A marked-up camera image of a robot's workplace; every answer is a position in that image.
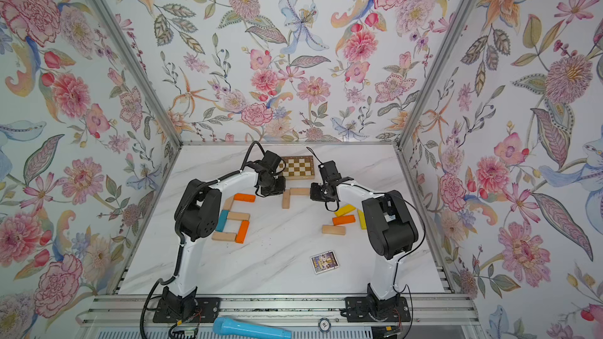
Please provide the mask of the natural block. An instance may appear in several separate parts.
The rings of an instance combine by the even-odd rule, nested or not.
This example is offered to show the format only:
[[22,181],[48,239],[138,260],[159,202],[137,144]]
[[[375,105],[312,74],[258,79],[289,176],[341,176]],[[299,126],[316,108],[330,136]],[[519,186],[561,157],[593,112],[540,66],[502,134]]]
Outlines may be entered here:
[[222,207],[223,210],[227,210],[227,211],[232,210],[233,203],[234,203],[234,197],[230,197],[230,198],[226,199],[226,201],[224,202],[224,205]]
[[288,189],[284,192],[282,197],[282,209],[289,210],[291,208],[291,190]]
[[290,194],[292,196],[310,196],[310,188],[291,188]]
[[211,239],[213,241],[221,241],[221,242],[235,242],[237,234],[232,232],[214,232],[212,234]]
[[345,227],[336,226],[336,225],[323,225],[321,231],[325,235],[345,235],[346,234]]
[[249,221],[251,219],[251,215],[249,213],[239,213],[239,212],[229,211],[229,213],[227,215],[227,219],[233,220],[233,221]]

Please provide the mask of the orange block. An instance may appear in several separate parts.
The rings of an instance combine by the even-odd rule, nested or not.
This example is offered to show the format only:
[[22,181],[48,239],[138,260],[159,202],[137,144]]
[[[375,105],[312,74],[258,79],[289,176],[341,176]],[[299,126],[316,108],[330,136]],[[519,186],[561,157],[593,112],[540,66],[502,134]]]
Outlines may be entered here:
[[249,226],[250,226],[250,222],[248,220],[241,222],[239,231],[236,234],[236,239],[235,239],[236,243],[243,244],[245,242]]
[[238,194],[235,194],[235,196],[234,196],[234,200],[239,201],[239,202],[255,202],[256,198],[257,198],[256,195],[243,194],[243,193],[238,193]]
[[336,217],[332,219],[333,225],[334,226],[341,226],[341,225],[346,225],[346,224],[352,224],[356,221],[356,218],[354,215],[344,215],[344,216],[340,216],[340,217]]

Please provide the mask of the orange block front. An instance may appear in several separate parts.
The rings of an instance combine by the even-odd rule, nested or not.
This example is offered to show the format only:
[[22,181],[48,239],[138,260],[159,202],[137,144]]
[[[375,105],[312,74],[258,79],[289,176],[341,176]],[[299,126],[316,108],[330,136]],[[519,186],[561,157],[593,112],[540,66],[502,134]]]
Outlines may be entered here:
[[249,226],[250,226],[250,222],[248,220],[241,222],[239,231],[236,234],[236,239],[235,239],[236,243],[243,244],[245,242]]

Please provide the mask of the teal wooden block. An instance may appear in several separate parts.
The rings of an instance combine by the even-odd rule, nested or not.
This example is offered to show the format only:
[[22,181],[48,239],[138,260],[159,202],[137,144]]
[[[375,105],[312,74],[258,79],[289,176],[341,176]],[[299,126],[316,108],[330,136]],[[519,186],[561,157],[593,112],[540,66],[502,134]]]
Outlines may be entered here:
[[219,218],[218,218],[218,224],[217,224],[216,229],[215,229],[216,232],[223,232],[224,231],[226,222],[228,220],[228,216],[229,216],[229,211],[228,210],[222,210],[221,211],[221,213],[219,215]]

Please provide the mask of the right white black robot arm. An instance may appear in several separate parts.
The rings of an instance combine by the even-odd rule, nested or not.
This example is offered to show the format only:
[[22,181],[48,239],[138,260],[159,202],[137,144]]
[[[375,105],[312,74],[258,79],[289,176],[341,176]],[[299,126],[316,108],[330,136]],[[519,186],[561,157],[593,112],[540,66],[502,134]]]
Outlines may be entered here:
[[374,191],[342,176],[333,161],[320,163],[318,168],[322,182],[311,184],[310,199],[325,205],[346,203],[361,210],[368,241],[377,256],[366,295],[346,298],[342,315],[350,323],[410,321],[410,288],[401,287],[398,276],[404,258],[422,240],[407,202],[396,190]]

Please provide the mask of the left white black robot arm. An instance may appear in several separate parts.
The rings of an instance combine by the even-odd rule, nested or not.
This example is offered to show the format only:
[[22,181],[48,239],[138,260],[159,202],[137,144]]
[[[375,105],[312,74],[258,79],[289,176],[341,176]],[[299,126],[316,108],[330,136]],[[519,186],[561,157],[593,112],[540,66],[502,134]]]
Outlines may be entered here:
[[205,238],[218,227],[226,200],[251,188],[257,197],[284,194],[286,179],[279,168],[282,158],[274,152],[262,152],[257,161],[243,159],[240,169],[209,181],[191,180],[177,206],[174,230],[179,250],[173,280],[166,288],[176,298],[194,298],[197,291],[196,270]]

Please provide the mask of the wooden chessboard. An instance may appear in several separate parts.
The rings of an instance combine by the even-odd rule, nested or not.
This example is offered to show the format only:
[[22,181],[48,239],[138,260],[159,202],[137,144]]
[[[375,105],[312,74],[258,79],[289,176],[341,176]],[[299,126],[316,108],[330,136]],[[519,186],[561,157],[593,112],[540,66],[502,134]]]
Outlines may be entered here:
[[313,180],[316,176],[311,155],[284,156],[277,170],[286,180]]

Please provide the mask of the yellow block upper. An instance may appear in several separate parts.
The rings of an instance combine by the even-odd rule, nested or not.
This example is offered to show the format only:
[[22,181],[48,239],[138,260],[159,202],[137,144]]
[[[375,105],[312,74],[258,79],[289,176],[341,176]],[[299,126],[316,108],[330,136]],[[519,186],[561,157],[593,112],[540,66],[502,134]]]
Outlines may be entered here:
[[349,213],[352,213],[354,210],[356,210],[356,207],[348,204],[336,210],[336,212],[334,212],[334,215],[336,216],[336,218],[340,218],[341,216],[345,216]]

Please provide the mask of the yellow-green block right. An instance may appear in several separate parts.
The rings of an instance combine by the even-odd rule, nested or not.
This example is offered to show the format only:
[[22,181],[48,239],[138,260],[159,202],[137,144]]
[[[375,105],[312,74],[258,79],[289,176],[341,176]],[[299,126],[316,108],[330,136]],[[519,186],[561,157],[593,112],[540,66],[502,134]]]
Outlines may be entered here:
[[361,229],[362,230],[366,230],[367,229],[367,222],[366,222],[366,219],[365,219],[364,212],[362,210],[357,210],[357,216],[358,216],[358,219],[359,219],[359,223],[360,223]]

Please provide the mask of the playing card box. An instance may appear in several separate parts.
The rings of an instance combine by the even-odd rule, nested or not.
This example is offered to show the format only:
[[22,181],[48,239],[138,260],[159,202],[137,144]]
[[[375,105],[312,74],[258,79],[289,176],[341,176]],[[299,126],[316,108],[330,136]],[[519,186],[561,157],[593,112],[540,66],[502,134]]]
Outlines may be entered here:
[[335,270],[339,267],[339,261],[332,250],[314,255],[310,260],[312,269],[316,275]]

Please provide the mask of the small round gauge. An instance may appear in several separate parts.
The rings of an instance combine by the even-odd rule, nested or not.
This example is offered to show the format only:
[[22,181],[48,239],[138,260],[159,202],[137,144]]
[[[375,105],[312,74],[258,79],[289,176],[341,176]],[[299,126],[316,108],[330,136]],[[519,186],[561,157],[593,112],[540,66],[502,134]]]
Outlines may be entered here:
[[331,330],[331,323],[327,318],[321,318],[318,323],[320,332],[327,333]]

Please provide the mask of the blue microphone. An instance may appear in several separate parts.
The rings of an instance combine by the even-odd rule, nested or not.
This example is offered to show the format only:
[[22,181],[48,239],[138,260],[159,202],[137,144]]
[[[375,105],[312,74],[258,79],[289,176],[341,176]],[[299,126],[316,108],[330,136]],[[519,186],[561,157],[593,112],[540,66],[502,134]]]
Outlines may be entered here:
[[292,332],[282,329],[243,323],[227,317],[220,317],[214,321],[212,331],[217,335],[236,335],[241,337],[260,339],[292,339]]

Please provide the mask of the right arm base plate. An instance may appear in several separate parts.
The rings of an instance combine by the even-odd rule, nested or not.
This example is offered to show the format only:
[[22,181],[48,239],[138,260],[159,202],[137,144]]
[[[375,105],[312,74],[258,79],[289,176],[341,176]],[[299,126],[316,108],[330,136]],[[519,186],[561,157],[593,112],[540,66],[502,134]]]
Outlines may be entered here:
[[386,301],[376,301],[369,296],[347,297],[340,315],[348,323],[409,323],[411,309],[407,299],[394,297]]

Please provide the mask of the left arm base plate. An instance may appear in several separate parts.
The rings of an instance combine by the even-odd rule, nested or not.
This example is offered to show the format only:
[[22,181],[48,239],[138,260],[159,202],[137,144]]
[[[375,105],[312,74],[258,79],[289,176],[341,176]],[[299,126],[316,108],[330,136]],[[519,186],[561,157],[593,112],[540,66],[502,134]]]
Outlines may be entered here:
[[221,298],[160,298],[152,317],[153,323],[213,323],[218,318]]

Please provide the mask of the aluminium front rail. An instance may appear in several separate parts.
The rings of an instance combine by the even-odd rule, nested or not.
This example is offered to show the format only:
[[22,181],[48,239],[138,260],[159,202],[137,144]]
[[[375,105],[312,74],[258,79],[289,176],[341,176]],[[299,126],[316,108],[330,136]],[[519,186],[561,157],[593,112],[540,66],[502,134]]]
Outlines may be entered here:
[[[348,326],[341,316],[344,294],[226,294],[219,297],[220,317],[267,326],[317,326],[321,318],[332,326]],[[415,326],[477,326],[474,303],[464,294],[411,293],[406,296]],[[144,296],[110,295],[94,298],[75,321],[80,326],[137,326]]]

